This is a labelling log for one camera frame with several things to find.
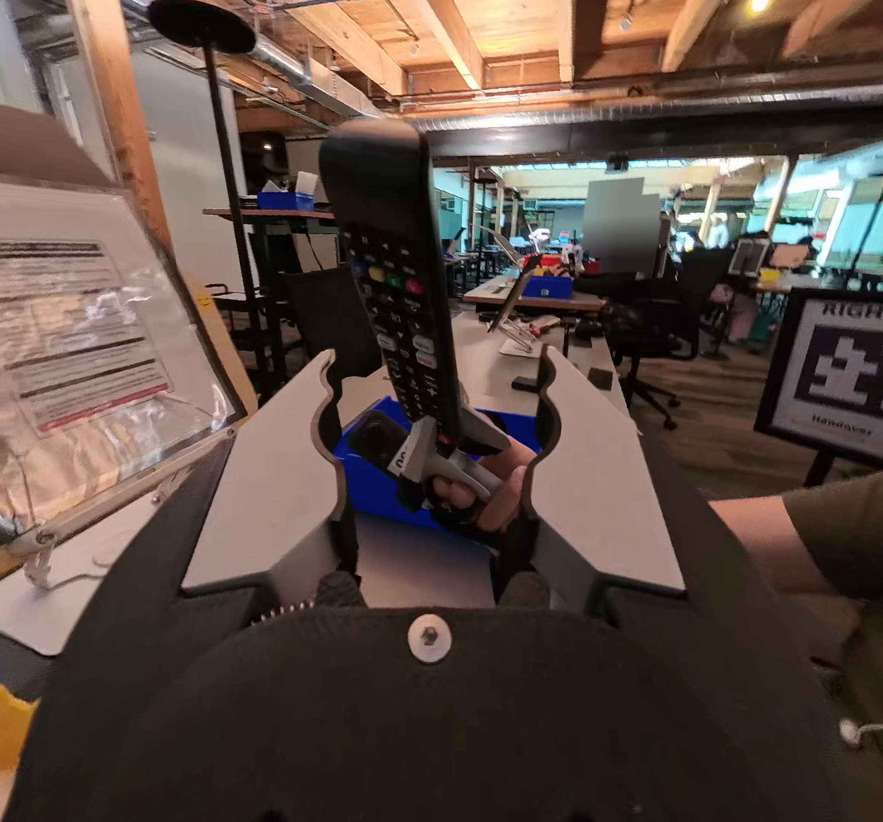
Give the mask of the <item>black metal cart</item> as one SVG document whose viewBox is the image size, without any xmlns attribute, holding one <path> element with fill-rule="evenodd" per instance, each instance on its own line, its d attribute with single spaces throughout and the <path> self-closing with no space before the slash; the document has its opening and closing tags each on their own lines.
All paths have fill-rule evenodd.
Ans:
<svg viewBox="0 0 883 822">
<path fill-rule="evenodd" d="M 247 375 L 259 405 L 264 405 L 289 380 L 280 304 L 266 286 L 258 286 L 253 291 L 255 310 L 251 315 L 246 293 L 235 292 L 226 284 L 209 284 L 207 290 L 226 318 L 237 351 L 254 356 L 255 367 L 247 368 Z"/>
</svg>

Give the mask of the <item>clear acrylic stand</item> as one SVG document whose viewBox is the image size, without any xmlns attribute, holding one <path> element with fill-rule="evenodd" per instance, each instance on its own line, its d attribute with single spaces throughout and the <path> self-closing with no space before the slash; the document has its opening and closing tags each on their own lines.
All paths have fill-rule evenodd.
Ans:
<svg viewBox="0 0 883 822">
<path fill-rule="evenodd" d="M 560 325 L 560 319 L 551 314 L 543 314 L 533 320 L 521 320 L 514 316 L 524 290 L 540 264 L 540 254 L 525 258 L 520 274 L 510 289 L 501 311 L 488 325 L 489 335 L 500 332 L 506 338 L 506 342 L 499 350 L 502 355 L 538 359 L 542 350 L 539 339 L 545 331 Z"/>
</svg>

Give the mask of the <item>wooden standing desk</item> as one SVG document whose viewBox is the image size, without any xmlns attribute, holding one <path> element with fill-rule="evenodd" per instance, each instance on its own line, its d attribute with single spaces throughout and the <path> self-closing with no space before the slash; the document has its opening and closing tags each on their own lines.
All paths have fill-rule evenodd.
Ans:
<svg viewBox="0 0 883 822">
<path fill-rule="evenodd" d="M 280 304 L 286 361 L 290 352 L 305 346 L 299 336 L 291 341 L 283 337 L 283 329 L 295 328 L 295 322 L 280 276 L 338 266 L 341 249 L 334 218 L 328 212 L 270 212 L 257 207 L 246 207 L 243 218 L 250 229 L 247 240 L 255 289 L 266 286 Z"/>
</svg>

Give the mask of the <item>framed marker sign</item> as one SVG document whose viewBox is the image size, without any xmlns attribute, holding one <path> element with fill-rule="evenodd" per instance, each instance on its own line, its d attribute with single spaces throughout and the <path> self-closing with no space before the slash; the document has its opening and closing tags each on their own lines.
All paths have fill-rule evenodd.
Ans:
<svg viewBox="0 0 883 822">
<path fill-rule="evenodd" d="M 806 487 L 838 458 L 881 469 L 880 292 L 791 289 L 754 428 L 815 452 Z"/>
</svg>

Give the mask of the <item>instruction sheet sign stand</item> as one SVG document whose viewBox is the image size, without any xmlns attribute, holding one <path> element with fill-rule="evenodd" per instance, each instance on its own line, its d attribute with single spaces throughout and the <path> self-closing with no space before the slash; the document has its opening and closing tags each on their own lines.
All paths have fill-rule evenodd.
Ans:
<svg viewBox="0 0 883 822">
<path fill-rule="evenodd" d="M 207 290 L 63 124 L 2 106 L 1 135 L 2 646 L 50 659 L 258 402 Z"/>
</svg>

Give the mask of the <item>person's right forearm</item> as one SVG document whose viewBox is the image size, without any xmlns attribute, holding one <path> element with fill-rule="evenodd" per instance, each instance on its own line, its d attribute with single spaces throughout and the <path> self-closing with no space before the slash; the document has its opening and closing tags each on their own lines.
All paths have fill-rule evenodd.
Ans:
<svg viewBox="0 0 883 822">
<path fill-rule="evenodd" d="M 775 590 L 837 594 L 802 542 L 781 496 L 712 501 L 710 505 Z"/>
</svg>

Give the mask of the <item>black remote control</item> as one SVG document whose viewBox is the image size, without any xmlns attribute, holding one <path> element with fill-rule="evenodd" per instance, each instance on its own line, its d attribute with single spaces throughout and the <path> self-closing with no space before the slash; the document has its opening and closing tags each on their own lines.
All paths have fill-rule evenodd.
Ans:
<svg viewBox="0 0 883 822">
<path fill-rule="evenodd" d="M 464 440 L 462 397 L 428 143 L 400 120 L 350 120 L 319 166 L 397 402 L 411 424 L 436 421 L 449 455 Z"/>
</svg>

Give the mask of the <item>black office chair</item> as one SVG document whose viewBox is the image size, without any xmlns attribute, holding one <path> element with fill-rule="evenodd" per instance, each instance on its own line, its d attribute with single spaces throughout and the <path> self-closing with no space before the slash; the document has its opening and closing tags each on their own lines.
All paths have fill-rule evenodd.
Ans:
<svg viewBox="0 0 883 822">
<path fill-rule="evenodd" d="M 674 277 L 621 282 L 602 296 L 599 318 L 613 364 L 629 362 L 627 374 L 620 376 L 625 404 L 630 408 L 638 396 L 661 414 L 666 430 L 677 428 L 670 410 L 680 400 L 640 380 L 638 371 L 646 360 L 690 361 L 698 356 L 702 298 L 715 285 L 703 283 L 701 265 L 708 256 L 704 249 L 684 253 Z"/>
</svg>

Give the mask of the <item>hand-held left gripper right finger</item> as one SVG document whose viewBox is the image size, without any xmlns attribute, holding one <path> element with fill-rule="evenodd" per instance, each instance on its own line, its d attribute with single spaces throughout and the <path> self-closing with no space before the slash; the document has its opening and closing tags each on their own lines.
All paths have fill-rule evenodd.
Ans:
<svg viewBox="0 0 883 822">
<path fill-rule="evenodd" d="M 524 473 L 505 563 L 527 571 L 557 613 L 619 614 L 622 598 L 685 612 L 686 580 L 634 422 L 553 346 L 538 381 L 541 450 Z"/>
</svg>

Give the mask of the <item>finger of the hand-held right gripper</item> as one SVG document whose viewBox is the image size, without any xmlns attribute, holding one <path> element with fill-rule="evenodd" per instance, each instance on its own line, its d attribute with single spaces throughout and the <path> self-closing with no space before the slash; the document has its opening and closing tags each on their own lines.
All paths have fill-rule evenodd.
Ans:
<svg viewBox="0 0 883 822">
<path fill-rule="evenodd" d="M 460 434 L 456 448 L 467 455 L 496 455 L 511 448 L 511 439 L 492 420 L 469 405 L 458 408 Z"/>
<path fill-rule="evenodd" d="M 402 454 L 403 485 L 424 485 L 430 479 L 441 477 L 436 440 L 435 418 L 422 417 L 413 424 Z"/>
</svg>

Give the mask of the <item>person's right hand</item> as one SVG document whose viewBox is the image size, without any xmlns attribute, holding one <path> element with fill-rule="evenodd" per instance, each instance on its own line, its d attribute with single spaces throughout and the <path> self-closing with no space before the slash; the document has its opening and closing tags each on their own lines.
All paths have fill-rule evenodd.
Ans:
<svg viewBox="0 0 883 822">
<path fill-rule="evenodd" d="M 431 518 L 453 531 L 475 529 L 488 535 L 506 532 L 519 514 L 524 476 L 534 458 L 535 452 L 514 437 L 510 437 L 508 449 L 481 457 L 478 463 L 500 480 L 485 502 L 460 481 L 434 477 L 435 502 L 429 510 Z"/>
</svg>

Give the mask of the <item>olive green shirt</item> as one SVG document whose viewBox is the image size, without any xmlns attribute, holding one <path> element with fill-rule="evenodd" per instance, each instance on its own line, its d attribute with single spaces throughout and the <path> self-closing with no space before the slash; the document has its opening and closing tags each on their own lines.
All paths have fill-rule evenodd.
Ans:
<svg viewBox="0 0 883 822">
<path fill-rule="evenodd" d="M 880 473 L 788 492 L 789 518 L 836 594 L 858 602 L 855 626 L 833 660 L 836 718 L 881 724 L 882 477 Z"/>
</svg>

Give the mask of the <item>blue plastic bin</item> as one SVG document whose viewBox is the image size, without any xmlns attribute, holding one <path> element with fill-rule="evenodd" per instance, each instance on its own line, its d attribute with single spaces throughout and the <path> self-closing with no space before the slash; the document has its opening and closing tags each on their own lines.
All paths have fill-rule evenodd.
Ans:
<svg viewBox="0 0 883 822">
<path fill-rule="evenodd" d="M 383 397 L 363 411 L 344 427 L 342 440 L 334 449 L 334 455 L 344 466 L 350 502 L 352 507 L 363 514 L 390 519 L 408 525 L 420 526 L 428 530 L 441 531 L 428 508 L 411 512 L 398 500 L 396 477 L 387 473 L 382 467 L 369 463 L 350 445 L 358 427 L 372 412 L 377 412 L 396 427 L 393 434 L 396 447 L 403 444 L 403 437 L 411 429 L 400 405 L 392 397 Z M 541 451 L 541 445 L 535 434 L 535 416 L 522 415 L 508 411 L 479 409 L 500 429 L 513 439 L 527 446 L 535 454 Z"/>
</svg>

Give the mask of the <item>wooden support post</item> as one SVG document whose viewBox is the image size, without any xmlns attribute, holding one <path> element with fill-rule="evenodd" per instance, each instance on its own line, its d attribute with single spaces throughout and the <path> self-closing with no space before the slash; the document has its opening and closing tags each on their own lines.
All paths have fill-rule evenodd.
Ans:
<svg viewBox="0 0 883 822">
<path fill-rule="evenodd" d="M 120 0 L 65 0 L 117 182 L 166 254 L 174 255 Z"/>
</svg>

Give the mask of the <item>black fabric chair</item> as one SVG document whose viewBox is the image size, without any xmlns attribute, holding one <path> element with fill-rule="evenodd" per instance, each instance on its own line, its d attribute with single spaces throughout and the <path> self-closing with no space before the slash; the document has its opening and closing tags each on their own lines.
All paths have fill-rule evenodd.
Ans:
<svg viewBox="0 0 883 822">
<path fill-rule="evenodd" d="M 367 377 L 381 367 L 381 350 L 350 265 L 280 278 L 309 356 L 335 352 L 328 371 L 335 388 L 347 377 Z"/>
</svg>

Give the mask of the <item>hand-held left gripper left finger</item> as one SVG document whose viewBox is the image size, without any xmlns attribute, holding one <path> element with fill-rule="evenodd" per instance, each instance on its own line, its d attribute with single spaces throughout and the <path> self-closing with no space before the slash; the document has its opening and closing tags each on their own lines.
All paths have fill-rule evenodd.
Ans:
<svg viewBox="0 0 883 822">
<path fill-rule="evenodd" d="M 359 541 L 344 466 L 336 352 L 324 350 L 237 432 L 182 589 L 255 586 L 300 607 L 325 575 L 359 585 Z"/>
</svg>

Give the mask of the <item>yellow plastic bin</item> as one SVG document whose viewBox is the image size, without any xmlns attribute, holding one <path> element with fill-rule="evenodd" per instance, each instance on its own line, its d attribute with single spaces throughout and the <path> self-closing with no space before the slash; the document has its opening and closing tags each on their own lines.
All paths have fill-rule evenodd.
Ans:
<svg viewBox="0 0 883 822">
<path fill-rule="evenodd" d="M 17 768 L 40 700 L 27 701 L 1 685 L 1 772 Z"/>
</svg>

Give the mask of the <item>black floor lamp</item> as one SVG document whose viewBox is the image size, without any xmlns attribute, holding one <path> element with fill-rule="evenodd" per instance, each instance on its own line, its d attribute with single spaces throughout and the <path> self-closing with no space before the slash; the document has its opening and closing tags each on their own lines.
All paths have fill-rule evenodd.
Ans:
<svg viewBox="0 0 883 822">
<path fill-rule="evenodd" d="M 209 98 L 215 122 L 215 135 L 220 152 L 224 182 L 233 225 L 237 258 L 246 299 L 250 326 L 250 342 L 256 359 L 259 381 L 259 403 L 273 392 L 273 375 L 269 369 L 266 347 L 253 281 L 249 245 L 242 216 L 224 115 L 215 52 L 227 55 L 249 54 L 256 45 L 251 27 L 232 11 L 201 0 L 154 0 L 148 8 L 149 22 L 165 39 L 174 44 L 202 51 Z"/>
</svg>

